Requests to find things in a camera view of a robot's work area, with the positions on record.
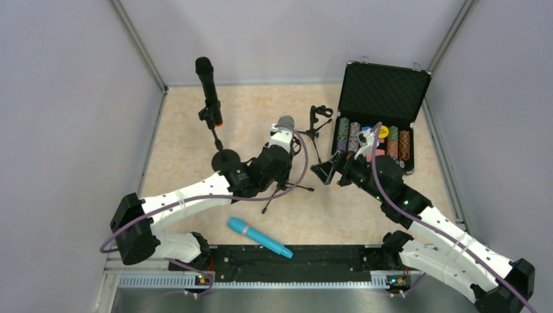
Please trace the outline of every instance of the black microphone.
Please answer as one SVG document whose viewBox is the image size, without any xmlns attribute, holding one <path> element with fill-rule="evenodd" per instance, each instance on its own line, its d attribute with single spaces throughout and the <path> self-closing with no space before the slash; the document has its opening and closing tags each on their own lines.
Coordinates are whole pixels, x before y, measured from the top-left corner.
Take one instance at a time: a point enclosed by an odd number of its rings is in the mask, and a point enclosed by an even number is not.
<svg viewBox="0 0 553 313">
<path fill-rule="evenodd" d="M 216 126 L 223 125 L 223 117 L 221 116 L 221 102 L 217 98 L 217 90 L 213 81 L 213 65 L 206 57 L 196 59 L 196 74 L 202 82 L 203 93 L 205 95 L 205 106 L 213 112 L 213 119 Z"/>
</svg>

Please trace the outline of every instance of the black case lid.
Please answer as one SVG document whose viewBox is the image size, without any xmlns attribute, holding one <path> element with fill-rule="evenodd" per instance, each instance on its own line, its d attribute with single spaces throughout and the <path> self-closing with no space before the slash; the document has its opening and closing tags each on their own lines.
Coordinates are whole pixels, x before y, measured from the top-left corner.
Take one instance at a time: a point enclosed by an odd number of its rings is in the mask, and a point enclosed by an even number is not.
<svg viewBox="0 0 553 313">
<path fill-rule="evenodd" d="M 413 122 L 431 77 L 424 70 L 350 62 L 338 104 L 340 116 L 384 123 Z"/>
</svg>

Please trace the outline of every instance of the microphone clip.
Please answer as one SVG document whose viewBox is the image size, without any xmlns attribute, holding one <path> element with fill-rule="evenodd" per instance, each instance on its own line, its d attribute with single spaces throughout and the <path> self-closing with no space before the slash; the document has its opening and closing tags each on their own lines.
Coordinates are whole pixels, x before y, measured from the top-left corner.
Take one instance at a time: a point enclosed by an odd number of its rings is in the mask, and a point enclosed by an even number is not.
<svg viewBox="0 0 553 313">
<path fill-rule="evenodd" d="M 207 101 L 205 101 L 205 107 L 198 112 L 198 117 L 200 118 L 200 121 L 205 121 L 207 123 L 207 128 L 210 130 L 215 129 L 215 110 L 221 110 L 221 102 L 217 101 L 216 103 L 213 103 L 211 105 L 208 105 Z"/>
</svg>

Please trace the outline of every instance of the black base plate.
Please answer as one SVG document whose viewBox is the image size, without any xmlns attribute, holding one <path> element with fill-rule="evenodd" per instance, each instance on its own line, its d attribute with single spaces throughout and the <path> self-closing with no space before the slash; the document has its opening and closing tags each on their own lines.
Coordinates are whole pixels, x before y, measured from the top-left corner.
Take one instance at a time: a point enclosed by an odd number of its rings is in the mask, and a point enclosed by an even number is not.
<svg viewBox="0 0 553 313">
<path fill-rule="evenodd" d="M 258 245 L 210 247 L 219 282 L 367 282 L 370 272 L 390 270 L 380 247 L 288 245 L 292 259 Z M 207 270 L 211 262 L 201 267 Z M 169 264 L 170 271 L 183 269 Z"/>
<path fill-rule="evenodd" d="M 240 163 L 240 156 L 234 150 L 223 149 L 215 153 L 211 159 L 211 168 L 214 171 L 220 171 L 225 168 L 225 164 Z"/>
</svg>

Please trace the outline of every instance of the blue object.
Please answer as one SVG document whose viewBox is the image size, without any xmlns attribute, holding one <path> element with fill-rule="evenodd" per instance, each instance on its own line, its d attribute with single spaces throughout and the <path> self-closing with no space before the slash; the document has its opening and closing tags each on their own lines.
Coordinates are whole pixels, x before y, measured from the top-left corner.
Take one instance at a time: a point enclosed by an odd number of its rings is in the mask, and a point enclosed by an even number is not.
<svg viewBox="0 0 553 313">
<path fill-rule="evenodd" d="M 276 254 L 280 254 L 281 256 L 285 256 L 289 259 L 291 259 L 293 256 L 292 251 L 288 250 L 283 244 L 276 242 L 275 240 L 268 237 L 264 233 L 249 226 L 246 222 L 244 222 L 240 218 L 233 216 L 229 218 L 228 223 L 226 225 L 236 233 L 245 235 L 249 239 L 252 239 L 253 241 L 259 243 L 260 245 L 273 251 Z"/>
</svg>

